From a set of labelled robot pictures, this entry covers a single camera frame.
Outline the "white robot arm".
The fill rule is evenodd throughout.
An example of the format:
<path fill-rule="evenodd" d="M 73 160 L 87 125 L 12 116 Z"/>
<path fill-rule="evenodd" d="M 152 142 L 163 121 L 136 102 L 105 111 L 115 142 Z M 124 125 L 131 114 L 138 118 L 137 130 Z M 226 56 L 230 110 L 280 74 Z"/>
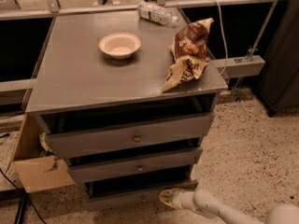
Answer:
<path fill-rule="evenodd" d="M 226 224 L 299 224 L 299 207 L 281 203 L 272 208 L 265 222 L 223 203 L 206 189 L 165 189 L 159 200 L 177 210 L 189 210 L 203 217 L 219 217 Z"/>

